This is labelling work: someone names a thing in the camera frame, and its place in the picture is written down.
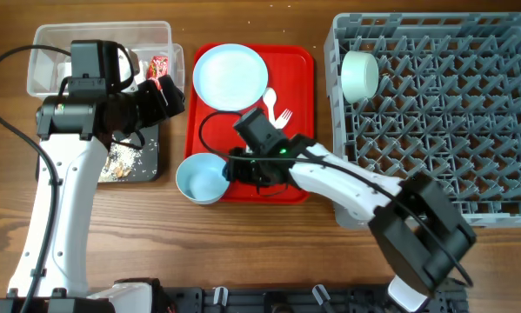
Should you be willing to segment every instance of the dish rack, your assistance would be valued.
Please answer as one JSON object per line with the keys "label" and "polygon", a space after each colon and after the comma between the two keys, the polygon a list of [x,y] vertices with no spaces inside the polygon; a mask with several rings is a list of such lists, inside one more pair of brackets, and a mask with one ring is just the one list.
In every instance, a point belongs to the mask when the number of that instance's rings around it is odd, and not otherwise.
{"label": "dish rack", "polygon": [[[341,62],[371,53],[377,93],[350,104]],[[437,179],[475,226],[521,227],[521,13],[344,13],[324,44],[333,152]],[[337,222],[364,227],[334,204]]]}

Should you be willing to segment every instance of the candy wrapper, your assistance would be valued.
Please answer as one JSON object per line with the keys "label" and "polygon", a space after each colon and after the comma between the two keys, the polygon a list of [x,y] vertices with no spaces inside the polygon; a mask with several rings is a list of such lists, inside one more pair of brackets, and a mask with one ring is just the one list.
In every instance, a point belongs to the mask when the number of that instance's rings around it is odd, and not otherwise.
{"label": "candy wrapper", "polygon": [[167,57],[153,57],[146,73],[146,79],[151,79],[156,83],[157,89],[161,90],[162,86],[157,80],[159,77],[167,75]]}

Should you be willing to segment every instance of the light blue cup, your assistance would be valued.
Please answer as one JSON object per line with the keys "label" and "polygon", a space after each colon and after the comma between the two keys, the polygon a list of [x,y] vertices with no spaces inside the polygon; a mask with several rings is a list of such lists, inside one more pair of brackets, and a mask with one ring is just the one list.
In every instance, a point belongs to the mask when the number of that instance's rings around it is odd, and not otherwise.
{"label": "light blue cup", "polygon": [[225,161],[211,153],[189,156],[179,165],[177,187],[193,203],[212,204],[229,188],[223,176]]}

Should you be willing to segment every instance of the transparent container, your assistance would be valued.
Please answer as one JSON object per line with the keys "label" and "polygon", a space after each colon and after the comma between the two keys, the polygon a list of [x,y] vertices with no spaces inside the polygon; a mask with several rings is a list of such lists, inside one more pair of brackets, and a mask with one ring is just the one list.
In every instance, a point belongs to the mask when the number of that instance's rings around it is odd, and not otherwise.
{"label": "transparent container", "polygon": [[[171,41],[171,27],[164,21],[67,23],[40,26],[34,44],[46,44],[70,50],[73,40],[100,39],[122,44],[138,56],[141,72],[148,70],[155,56],[168,57],[168,71],[173,82],[184,89],[183,49]],[[70,57],[48,50],[33,50],[30,54],[26,90],[33,97],[44,99],[56,95],[63,77],[62,68]]]}

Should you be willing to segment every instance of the fork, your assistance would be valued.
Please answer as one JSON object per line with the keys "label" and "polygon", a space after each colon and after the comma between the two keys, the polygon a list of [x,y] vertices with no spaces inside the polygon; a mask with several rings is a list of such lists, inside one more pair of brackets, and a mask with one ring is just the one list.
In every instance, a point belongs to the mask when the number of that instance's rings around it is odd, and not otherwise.
{"label": "fork", "polygon": [[289,122],[291,119],[291,116],[293,115],[293,112],[289,109],[285,109],[284,113],[282,113],[274,123],[274,127],[278,130],[282,130],[285,125]]}

